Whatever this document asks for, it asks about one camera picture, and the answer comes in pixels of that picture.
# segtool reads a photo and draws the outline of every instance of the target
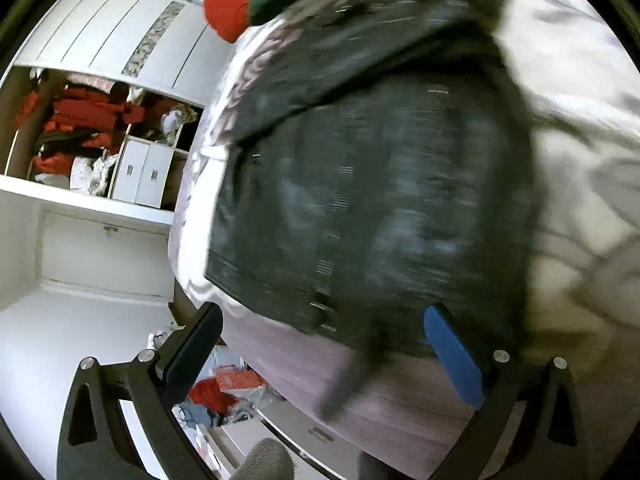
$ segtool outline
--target folded clothes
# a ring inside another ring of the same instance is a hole
[[[221,392],[215,378],[198,382],[189,391],[189,398],[196,404],[206,406],[220,415],[226,415],[229,406],[233,406],[238,401],[233,395]]]
[[[40,99],[38,93],[35,90],[29,92],[27,97],[24,98],[24,101],[22,101],[18,115],[15,118],[15,127],[20,128],[39,104]]]
[[[54,144],[44,144],[43,150],[37,155],[41,160],[47,160],[57,154],[82,156],[85,158],[96,159],[102,156],[101,148],[92,148],[83,146],[73,140],[62,140]]]
[[[117,155],[98,159],[76,156],[71,167],[69,189],[89,196],[104,196],[109,170],[118,160]]]
[[[122,144],[122,136],[120,139],[116,138],[114,134],[109,134],[107,132],[93,134],[89,139],[86,139],[82,142],[82,145],[88,148],[104,148],[111,155],[115,155],[120,151],[120,145]]]
[[[45,129],[36,139],[33,145],[33,153],[38,153],[43,144],[56,142],[57,140],[89,139],[96,133],[97,131],[93,128],[74,128],[71,131]]]
[[[64,155],[55,153],[44,159],[39,155],[33,157],[33,165],[39,173],[59,174],[71,177],[71,167],[73,166],[75,155]]]
[[[60,97],[80,99],[97,103],[108,103],[109,97],[103,92],[96,92],[87,88],[65,88],[60,92]]]
[[[69,124],[60,124],[57,123],[56,121],[47,121],[46,123],[44,123],[42,125],[42,129],[45,132],[72,132],[76,129],[75,126],[70,126]]]
[[[145,109],[139,105],[115,105],[88,100],[63,99],[53,103],[54,114],[50,122],[59,125],[87,126],[103,132],[112,132],[118,121],[139,123],[145,118]]]

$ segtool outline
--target shelf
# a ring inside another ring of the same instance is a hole
[[[178,141],[180,140],[180,134],[182,133],[183,128],[184,128],[184,124],[180,124],[180,126],[178,126],[178,131],[175,133],[175,140],[172,145],[172,148],[178,147]]]
[[[176,153],[180,153],[183,156],[189,155],[189,152],[187,150],[181,150],[180,148],[176,148],[175,146],[169,146],[168,144],[163,144],[162,142],[153,142],[152,140],[147,140],[147,139],[143,139],[142,137],[137,137],[135,135],[131,135],[129,133],[130,127],[131,127],[131,124],[127,128],[127,133],[125,134],[125,140],[131,138],[131,139],[135,139],[137,142],[142,142],[143,144],[150,144],[152,146],[155,145],[155,144],[159,144],[160,146],[164,146],[166,148],[169,148],[170,150],[173,150]]]
[[[172,1],[59,0],[24,43],[15,65],[97,75],[204,107],[233,46],[207,25],[200,5],[185,2],[140,69],[124,70]]]
[[[10,193],[31,196],[44,202],[59,203],[90,211],[145,220],[155,224],[170,226],[174,222],[174,213],[172,211],[120,202],[100,196],[87,196],[68,189],[45,186],[38,182],[30,182],[12,176],[0,176],[0,189]]]

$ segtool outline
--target white cabinet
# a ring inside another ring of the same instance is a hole
[[[40,273],[70,285],[173,301],[167,236],[45,211]]]
[[[172,149],[160,144],[149,146],[140,175],[136,204],[160,207],[172,158],[174,158]]]
[[[15,64],[100,75],[206,105],[231,49],[197,4],[59,0]]]
[[[136,202],[138,184],[140,183],[142,167],[145,165],[148,151],[148,144],[134,142],[133,140],[127,142],[113,186],[113,199],[132,204]]]
[[[333,475],[344,480],[358,478],[360,450],[290,402],[274,402],[260,414],[284,439]]]
[[[129,137],[115,177],[112,198],[160,207],[174,150]]]
[[[222,426],[222,430],[228,435],[231,442],[240,450],[243,456],[247,456],[261,440],[274,438],[274,434],[256,418]],[[298,455],[289,449],[287,449],[287,451],[289,451],[289,455],[293,460],[295,480],[327,480],[326,476],[316,471]]]

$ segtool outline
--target blue armrest pad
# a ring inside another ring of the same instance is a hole
[[[424,334],[460,399],[479,410],[484,403],[482,370],[436,306],[428,306],[424,311]]]

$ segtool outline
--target bed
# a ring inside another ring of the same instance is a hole
[[[335,0],[301,0],[236,43],[204,111],[184,169],[169,254],[196,306],[215,301],[223,338],[299,409],[318,419],[329,379],[350,351],[263,318],[204,278],[233,105],[295,24]],[[531,265],[532,360],[564,356],[577,377],[599,478],[640,418],[640,73],[586,0],[509,0],[495,32],[534,120],[546,187]],[[472,415],[436,360],[395,355],[332,430],[417,479],[426,479]],[[487,472],[508,450],[514,413]]]

